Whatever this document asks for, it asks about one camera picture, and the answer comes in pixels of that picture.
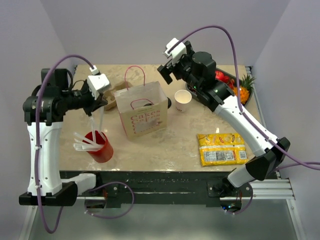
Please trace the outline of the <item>single white straw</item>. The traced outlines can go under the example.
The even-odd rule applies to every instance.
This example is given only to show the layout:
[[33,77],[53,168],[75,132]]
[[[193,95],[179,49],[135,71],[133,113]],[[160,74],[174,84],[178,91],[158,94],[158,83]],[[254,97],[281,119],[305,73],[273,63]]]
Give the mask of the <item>single white straw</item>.
[[92,142],[93,142],[95,145],[98,145],[98,144],[97,144],[97,139],[96,139],[95,120],[94,120],[94,117],[93,117],[93,116],[90,116],[90,117],[89,117],[89,122],[90,122],[91,132],[92,132]]

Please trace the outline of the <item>white paper cup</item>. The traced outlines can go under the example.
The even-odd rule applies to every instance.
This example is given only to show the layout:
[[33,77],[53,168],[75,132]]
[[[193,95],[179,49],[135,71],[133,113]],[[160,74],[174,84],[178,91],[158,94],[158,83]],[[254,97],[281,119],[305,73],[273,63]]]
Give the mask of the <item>white paper cup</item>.
[[149,101],[149,100],[143,100],[141,106],[142,106],[142,107],[148,107],[148,106],[152,106],[152,105],[154,105],[153,102],[151,102],[151,101]]
[[175,109],[178,112],[182,113],[188,109],[189,103],[192,100],[192,95],[189,91],[181,89],[174,94],[174,100],[175,100]]

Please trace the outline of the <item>brown paper bag pink handles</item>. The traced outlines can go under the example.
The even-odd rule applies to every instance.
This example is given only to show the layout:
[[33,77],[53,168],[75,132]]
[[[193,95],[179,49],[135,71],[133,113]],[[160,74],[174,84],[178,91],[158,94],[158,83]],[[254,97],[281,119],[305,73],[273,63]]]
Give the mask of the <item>brown paper bag pink handles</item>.
[[[118,90],[114,94],[122,127],[129,140],[167,127],[168,98],[160,83],[153,81]],[[143,100],[154,105],[142,106]]]

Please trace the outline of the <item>cardboard cup carrier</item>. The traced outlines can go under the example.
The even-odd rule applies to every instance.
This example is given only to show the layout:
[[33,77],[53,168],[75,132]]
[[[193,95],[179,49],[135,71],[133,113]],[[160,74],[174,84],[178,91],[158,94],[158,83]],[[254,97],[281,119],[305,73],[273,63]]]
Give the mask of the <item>cardboard cup carrier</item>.
[[113,85],[109,90],[105,91],[103,97],[107,100],[107,105],[104,106],[104,111],[109,111],[117,106],[115,93],[116,91],[131,88],[133,85],[130,82],[121,81]]

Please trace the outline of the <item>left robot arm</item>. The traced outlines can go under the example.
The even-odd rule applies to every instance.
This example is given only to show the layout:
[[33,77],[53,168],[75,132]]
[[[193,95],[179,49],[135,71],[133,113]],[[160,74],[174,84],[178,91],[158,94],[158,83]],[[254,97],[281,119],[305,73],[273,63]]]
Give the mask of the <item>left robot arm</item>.
[[61,179],[59,170],[60,134],[67,111],[83,109],[87,116],[108,102],[103,94],[111,87],[105,74],[97,69],[74,90],[68,69],[41,70],[41,85],[25,102],[24,121],[30,139],[31,172],[27,191],[19,196],[22,206],[73,206],[77,197],[87,191],[99,196],[104,184],[95,173],[80,173]]

